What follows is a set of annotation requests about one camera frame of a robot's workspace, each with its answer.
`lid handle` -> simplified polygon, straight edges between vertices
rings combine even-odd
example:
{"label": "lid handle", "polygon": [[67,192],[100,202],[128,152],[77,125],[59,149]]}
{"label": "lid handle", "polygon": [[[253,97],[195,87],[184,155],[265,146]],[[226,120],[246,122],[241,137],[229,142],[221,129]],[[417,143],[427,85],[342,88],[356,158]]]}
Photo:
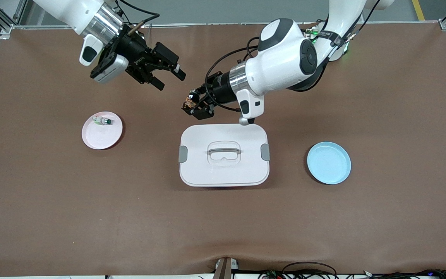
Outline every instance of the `lid handle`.
{"label": "lid handle", "polygon": [[237,154],[240,154],[240,149],[238,149],[238,148],[213,148],[211,150],[208,150],[208,154],[221,153],[221,152],[235,152]]}

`plate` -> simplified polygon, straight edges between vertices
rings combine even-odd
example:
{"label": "plate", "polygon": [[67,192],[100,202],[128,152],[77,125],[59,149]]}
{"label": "plate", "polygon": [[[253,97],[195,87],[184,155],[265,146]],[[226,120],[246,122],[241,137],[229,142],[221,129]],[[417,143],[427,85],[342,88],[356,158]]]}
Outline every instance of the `plate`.
{"label": "plate", "polygon": [[307,154],[307,166],[320,182],[338,184],[347,179],[352,164],[340,145],[324,141],[311,148]]}
{"label": "plate", "polygon": [[[111,125],[98,125],[92,117],[102,116],[111,119]],[[82,140],[85,145],[95,150],[110,148],[119,140],[124,125],[122,119],[115,113],[103,111],[91,115],[82,127]]]}

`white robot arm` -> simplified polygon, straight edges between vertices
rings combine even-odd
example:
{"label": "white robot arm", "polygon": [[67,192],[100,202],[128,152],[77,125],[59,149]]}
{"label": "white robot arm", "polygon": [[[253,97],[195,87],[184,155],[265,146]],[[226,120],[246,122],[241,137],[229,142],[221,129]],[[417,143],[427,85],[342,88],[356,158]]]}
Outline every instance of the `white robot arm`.
{"label": "white robot arm", "polygon": [[291,19],[269,23],[260,34],[255,57],[225,74],[212,75],[207,84],[191,90],[182,109],[204,119],[214,115],[216,106],[237,101],[240,123],[253,122],[264,113],[266,93],[285,88],[302,92],[316,83],[331,55],[354,37],[365,5],[366,0],[329,0],[329,16],[315,43]]}
{"label": "white robot arm", "polygon": [[35,3],[84,37],[79,61],[89,66],[99,57],[97,67],[91,71],[94,80],[106,83],[126,71],[139,83],[150,83],[163,90],[165,85],[152,71],[164,69],[181,81],[185,79],[175,53],[160,42],[149,48],[141,34],[124,24],[104,0],[35,0]]}

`brown table cover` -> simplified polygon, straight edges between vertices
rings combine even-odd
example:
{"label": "brown table cover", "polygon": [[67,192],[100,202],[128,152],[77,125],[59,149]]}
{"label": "brown table cover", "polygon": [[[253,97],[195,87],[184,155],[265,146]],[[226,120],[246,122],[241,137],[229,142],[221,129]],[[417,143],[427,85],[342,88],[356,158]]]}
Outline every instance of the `brown table cover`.
{"label": "brown table cover", "polygon": [[[180,136],[210,120],[180,105],[212,63],[262,26],[154,29],[184,82],[158,91],[128,74],[102,85],[78,62],[71,30],[13,30],[0,42],[0,276],[187,274],[229,256],[241,269],[319,261],[339,272],[446,269],[446,32],[437,23],[368,24],[316,88],[266,96],[256,120],[271,148],[260,186],[198,189],[179,177]],[[217,69],[228,71],[244,53]],[[124,137],[92,150],[93,113]],[[308,174],[320,141],[343,146],[339,185]]]}

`small bottle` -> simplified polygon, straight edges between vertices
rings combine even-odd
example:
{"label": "small bottle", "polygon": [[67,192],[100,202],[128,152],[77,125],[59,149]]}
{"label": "small bottle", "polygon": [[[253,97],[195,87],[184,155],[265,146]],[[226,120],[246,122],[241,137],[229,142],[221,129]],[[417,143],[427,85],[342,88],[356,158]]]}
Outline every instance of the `small bottle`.
{"label": "small bottle", "polygon": [[92,117],[92,121],[98,125],[111,125],[111,119],[102,116],[94,116]]}

